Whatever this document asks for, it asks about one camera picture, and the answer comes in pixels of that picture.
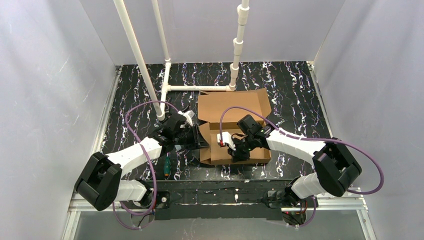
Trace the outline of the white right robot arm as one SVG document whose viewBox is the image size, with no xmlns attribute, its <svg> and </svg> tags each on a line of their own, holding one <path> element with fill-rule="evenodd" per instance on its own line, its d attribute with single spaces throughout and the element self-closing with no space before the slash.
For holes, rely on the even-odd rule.
<svg viewBox="0 0 424 240">
<path fill-rule="evenodd" d="M 242 133 L 217 134 L 220 147 L 227 147 L 233 162 L 246 161 L 256 148 L 282 152 L 309 163 L 314 172 L 298 176 L 284 190 L 268 192 L 262 202 L 268 206 L 295 206 L 302 200 L 329 193 L 341 197 L 362 173 L 348 148 L 337 138 L 304 140 L 269 122 L 262 125 L 248 114 L 237 122 Z"/>
</svg>

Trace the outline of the black front mounting rail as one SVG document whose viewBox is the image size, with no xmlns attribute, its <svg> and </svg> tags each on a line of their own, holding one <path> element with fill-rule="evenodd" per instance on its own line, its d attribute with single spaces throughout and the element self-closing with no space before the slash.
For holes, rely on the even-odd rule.
<svg viewBox="0 0 424 240">
<path fill-rule="evenodd" d="M 303 224 L 318 203 L 281 203 L 287 180 L 204 180 L 157 183 L 155 220 L 258 218 Z"/>
</svg>

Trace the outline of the light blue marker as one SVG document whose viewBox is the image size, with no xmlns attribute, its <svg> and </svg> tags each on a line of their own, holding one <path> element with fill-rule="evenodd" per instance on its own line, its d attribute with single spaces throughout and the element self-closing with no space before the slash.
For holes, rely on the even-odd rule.
<svg viewBox="0 0 424 240">
<path fill-rule="evenodd" d="M 175 150 L 177 152 L 181 151 L 183 149 L 183 147 L 181 145 L 175 145 Z"/>
</svg>

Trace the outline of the brown cardboard box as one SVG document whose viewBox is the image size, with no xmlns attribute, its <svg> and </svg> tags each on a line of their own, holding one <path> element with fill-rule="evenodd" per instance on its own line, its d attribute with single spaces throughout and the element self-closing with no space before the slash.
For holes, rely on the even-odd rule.
<svg viewBox="0 0 424 240">
<path fill-rule="evenodd" d="M 271 159 L 271 152 L 265 148 L 256 148 L 250 152 L 250 159 L 233 162 L 228 154 L 228 147 L 221 147 L 218 140 L 220 133 L 220 119 L 222 113 L 229 107 L 244 107 L 252 110 L 263 117 L 271 113 L 271 104 L 266 88 L 245 91 L 219 91 L 199 95 L 197 99 L 197 117 L 205 123 L 199 126 L 202 137 L 209 144 L 209 148 L 199 150 L 199 161 L 207 165 L 231 165 L 231 164 L 267 164 Z M 258 123 L 265 125 L 264 120 L 248 111 L 233 108 L 223 117 L 222 130 L 232 134 L 242 134 L 237 126 L 246 115 L 252 117 Z"/>
</svg>

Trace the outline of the green handled screwdriver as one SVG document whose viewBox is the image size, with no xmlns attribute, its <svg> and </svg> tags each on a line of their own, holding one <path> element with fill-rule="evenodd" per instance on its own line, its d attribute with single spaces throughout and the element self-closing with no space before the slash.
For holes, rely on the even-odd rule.
<svg viewBox="0 0 424 240">
<path fill-rule="evenodd" d="M 163 175 L 165 177 L 168 177 L 171 174 L 171 167 L 171 158 L 167 155 L 163 165 Z"/>
</svg>

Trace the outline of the black grey pliers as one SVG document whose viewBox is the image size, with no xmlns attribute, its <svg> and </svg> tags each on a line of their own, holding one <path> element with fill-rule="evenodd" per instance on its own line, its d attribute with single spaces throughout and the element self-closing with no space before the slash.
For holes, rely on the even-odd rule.
<svg viewBox="0 0 424 240">
<path fill-rule="evenodd" d="M 185 107 L 182 108 L 182 110 L 180 110 L 178 113 L 183 115 L 184 113 L 188 112 L 190 110 L 190 105 L 187 105 Z"/>
</svg>

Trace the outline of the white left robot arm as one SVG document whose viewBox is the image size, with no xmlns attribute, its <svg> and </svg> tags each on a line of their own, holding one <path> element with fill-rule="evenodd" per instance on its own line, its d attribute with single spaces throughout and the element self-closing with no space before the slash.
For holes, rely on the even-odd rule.
<svg viewBox="0 0 424 240">
<path fill-rule="evenodd" d="M 93 153 L 88 159 L 74 190 L 96 210 L 103 211 L 114 202 L 134 201 L 146 206 L 155 203 L 157 186 L 140 180 L 123 180 L 123 176 L 150 160 L 165 156 L 171 150 L 209 148 L 192 121 L 192 113 L 171 113 L 162 124 L 140 143 L 117 152 Z"/>
</svg>

